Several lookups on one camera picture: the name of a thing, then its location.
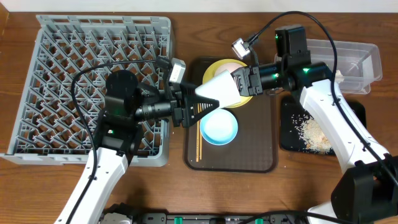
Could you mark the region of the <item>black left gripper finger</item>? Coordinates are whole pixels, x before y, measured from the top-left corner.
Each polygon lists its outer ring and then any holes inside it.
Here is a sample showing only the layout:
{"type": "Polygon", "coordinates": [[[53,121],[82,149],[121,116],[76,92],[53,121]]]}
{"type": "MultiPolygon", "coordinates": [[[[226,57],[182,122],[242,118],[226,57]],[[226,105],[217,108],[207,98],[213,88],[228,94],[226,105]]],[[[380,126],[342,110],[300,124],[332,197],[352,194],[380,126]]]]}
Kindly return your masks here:
{"type": "Polygon", "coordinates": [[[218,100],[203,96],[186,96],[183,107],[183,127],[189,128],[219,107],[218,100]]]}
{"type": "Polygon", "coordinates": [[[197,87],[198,87],[197,85],[192,84],[192,83],[183,82],[180,84],[180,88],[182,90],[183,96],[195,96],[196,95],[195,89],[197,87]]]}

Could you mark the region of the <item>pink bowl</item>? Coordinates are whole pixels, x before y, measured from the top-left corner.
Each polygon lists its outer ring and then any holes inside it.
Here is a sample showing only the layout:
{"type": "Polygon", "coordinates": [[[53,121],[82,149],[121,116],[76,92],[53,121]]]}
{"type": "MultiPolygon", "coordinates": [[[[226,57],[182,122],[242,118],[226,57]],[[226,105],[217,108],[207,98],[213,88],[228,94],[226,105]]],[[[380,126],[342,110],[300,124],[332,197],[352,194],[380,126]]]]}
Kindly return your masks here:
{"type": "Polygon", "coordinates": [[[238,68],[243,67],[241,64],[239,63],[235,63],[235,62],[228,62],[228,63],[224,63],[222,65],[220,65],[216,70],[215,70],[215,76],[218,76],[219,74],[221,74],[222,72],[224,72],[225,70],[227,70],[229,73],[237,70],[238,68]]]}

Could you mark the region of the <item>white cup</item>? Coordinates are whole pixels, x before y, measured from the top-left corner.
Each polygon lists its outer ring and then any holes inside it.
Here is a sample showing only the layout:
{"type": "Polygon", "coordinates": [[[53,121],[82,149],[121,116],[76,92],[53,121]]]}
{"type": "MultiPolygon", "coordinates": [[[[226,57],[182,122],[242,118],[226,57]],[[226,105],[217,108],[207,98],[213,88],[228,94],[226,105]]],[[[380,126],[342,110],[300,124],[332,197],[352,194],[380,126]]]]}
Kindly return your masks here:
{"type": "Polygon", "coordinates": [[[241,96],[233,77],[228,70],[213,77],[195,89],[199,96],[219,101],[219,108],[225,108],[241,102],[241,96]]]}

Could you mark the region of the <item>light blue bowl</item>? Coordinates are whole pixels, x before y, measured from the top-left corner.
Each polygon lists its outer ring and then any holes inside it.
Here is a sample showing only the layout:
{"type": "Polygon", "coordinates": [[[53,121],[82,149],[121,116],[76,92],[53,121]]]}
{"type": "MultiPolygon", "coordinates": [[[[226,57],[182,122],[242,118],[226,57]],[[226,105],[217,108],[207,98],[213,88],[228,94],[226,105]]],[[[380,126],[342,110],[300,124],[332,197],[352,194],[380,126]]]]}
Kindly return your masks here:
{"type": "Polygon", "coordinates": [[[237,136],[238,120],[228,110],[217,109],[201,119],[200,132],[208,143],[223,146],[237,136]]]}

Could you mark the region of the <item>white tissue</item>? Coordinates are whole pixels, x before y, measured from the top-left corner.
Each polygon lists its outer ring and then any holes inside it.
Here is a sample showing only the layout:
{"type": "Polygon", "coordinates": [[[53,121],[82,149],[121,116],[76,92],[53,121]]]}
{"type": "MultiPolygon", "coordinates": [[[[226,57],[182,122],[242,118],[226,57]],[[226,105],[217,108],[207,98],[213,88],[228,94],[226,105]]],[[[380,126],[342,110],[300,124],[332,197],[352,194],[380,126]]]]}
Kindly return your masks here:
{"type": "Polygon", "coordinates": [[[345,80],[344,76],[341,74],[340,70],[337,70],[335,73],[335,82],[337,84],[340,84],[345,80]]]}

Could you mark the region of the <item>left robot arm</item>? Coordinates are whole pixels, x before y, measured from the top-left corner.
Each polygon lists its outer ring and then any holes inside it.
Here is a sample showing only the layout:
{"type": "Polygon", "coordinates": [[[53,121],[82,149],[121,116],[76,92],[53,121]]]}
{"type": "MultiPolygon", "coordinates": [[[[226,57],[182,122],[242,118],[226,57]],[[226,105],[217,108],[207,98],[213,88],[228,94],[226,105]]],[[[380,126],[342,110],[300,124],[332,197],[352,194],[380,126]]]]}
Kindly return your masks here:
{"type": "Polygon", "coordinates": [[[198,95],[195,85],[165,86],[165,93],[138,82],[128,70],[110,74],[105,107],[95,131],[88,133],[92,150],[85,169],[57,223],[98,223],[111,192],[138,154],[144,136],[142,122],[171,117],[189,128],[220,105],[198,95]]]}

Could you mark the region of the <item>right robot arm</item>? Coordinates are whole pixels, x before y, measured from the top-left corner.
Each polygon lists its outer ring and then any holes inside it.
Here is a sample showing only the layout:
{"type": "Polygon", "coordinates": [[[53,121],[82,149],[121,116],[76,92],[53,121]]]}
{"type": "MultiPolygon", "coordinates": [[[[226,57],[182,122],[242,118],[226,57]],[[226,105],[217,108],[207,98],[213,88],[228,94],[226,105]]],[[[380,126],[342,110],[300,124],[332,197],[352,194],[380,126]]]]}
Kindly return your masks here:
{"type": "Polygon", "coordinates": [[[290,91],[329,140],[343,176],[330,202],[308,209],[308,222],[373,223],[396,216],[397,158],[369,134],[328,66],[311,61],[303,26],[277,28],[275,41],[279,62],[242,67],[232,76],[242,96],[290,91]]]}

